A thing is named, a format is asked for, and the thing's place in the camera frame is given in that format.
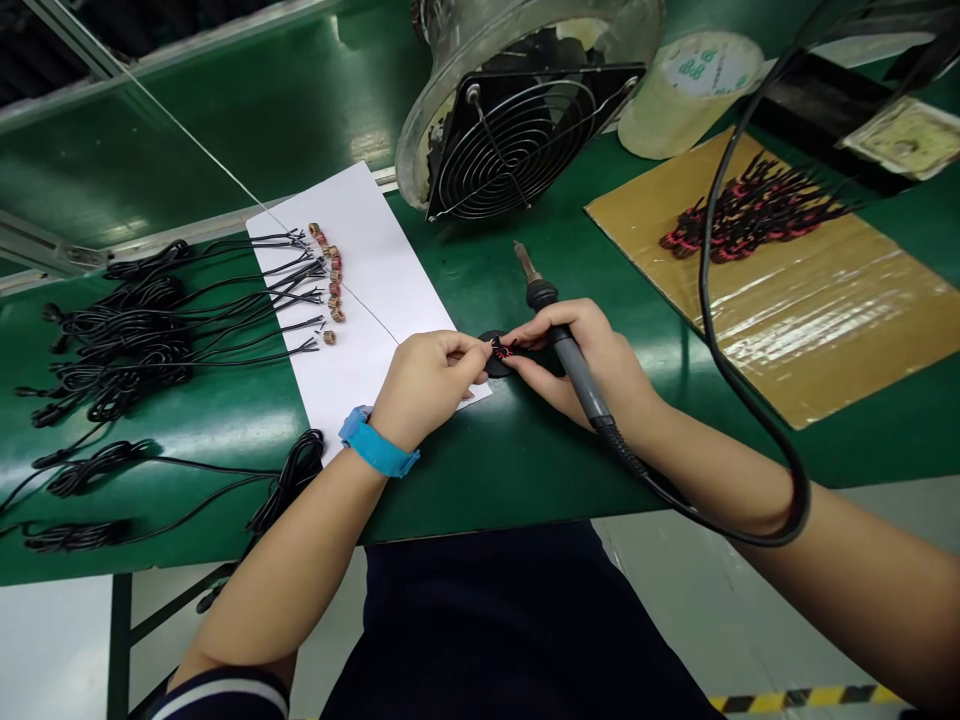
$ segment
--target sleeve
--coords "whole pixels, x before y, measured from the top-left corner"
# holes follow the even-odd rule
[[[287,720],[290,695],[280,679],[260,668],[208,670],[157,704],[152,720]]]

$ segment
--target work station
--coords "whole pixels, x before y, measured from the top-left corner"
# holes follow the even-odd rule
[[[187,2],[161,42],[27,2],[80,64],[26,97],[4,76],[0,585],[222,563],[177,609],[209,606],[397,345],[526,353],[499,338],[531,281],[592,298],[663,400],[798,488],[960,474],[956,8],[938,35],[676,4]],[[487,369],[359,544],[686,507]]]

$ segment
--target soldering iron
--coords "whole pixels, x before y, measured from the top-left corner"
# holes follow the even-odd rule
[[[557,287],[553,283],[544,280],[543,275],[538,273],[530,261],[530,255],[522,243],[514,241],[514,252],[520,260],[524,275],[527,278],[527,305],[534,312],[540,312],[548,305],[552,305],[559,300]],[[733,530],[727,530],[704,518],[699,511],[690,505],[689,501],[681,495],[668,481],[656,475],[649,467],[637,457],[627,445],[620,430],[617,428],[616,420],[607,407],[603,394],[593,374],[590,372],[590,366],[580,350],[580,345],[574,338],[569,325],[554,325],[547,331],[547,343],[557,353],[563,369],[570,379],[570,384],[577,394],[577,399],[583,407],[584,414],[590,422],[597,435],[614,452],[617,458],[627,466],[630,473],[647,486],[655,495],[666,502],[670,507],[681,515],[693,520],[695,523],[709,528],[720,535],[732,540],[757,545],[760,547],[780,547],[794,540],[803,529],[810,507],[810,487],[805,475],[794,475],[794,496],[791,504],[790,515],[784,527],[772,535],[751,535],[740,533]]]

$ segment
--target white floor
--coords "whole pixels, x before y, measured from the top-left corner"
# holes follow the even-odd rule
[[[960,477],[860,488],[847,494],[868,509],[960,554]],[[708,696],[871,682],[787,605],[726,541],[670,512],[606,518],[594,521],[594,525],[611,560],[629,578],[664,637]],[[135,575],[132,624],[215,567],[151,570]],[[365,573],[363,552],[357,550],[330,609],[301,649],[292,718],[320,714],[360,636]],[[100,618],[99,623],[78,626],[70,622],[79,609],[73,593],[60,583],[0,590],[0,637],[4,647],[0,652],[0,697],[5,717],[103,717],[110,578],[68,582],[91,585],[88,595],[94,599],[86,611]],[[98,593],[104,598],[96,601]],[[131,657],[131,709],[174,668],[201,619],[191,603],[135,646]],[[67,644],[73,648],[70,652],[58,652]],[[785,712],[783,717],[893,720],[902,707],[807,708]]]

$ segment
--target yellow black hazard tape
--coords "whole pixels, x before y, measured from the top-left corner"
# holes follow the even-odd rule
[[[778,713],[788,708],[888,702],[902,702],[902,700],[883,685],[836,685],[762,695],[710,698],[710,704],[726,715],[737,713],[759,715]]]

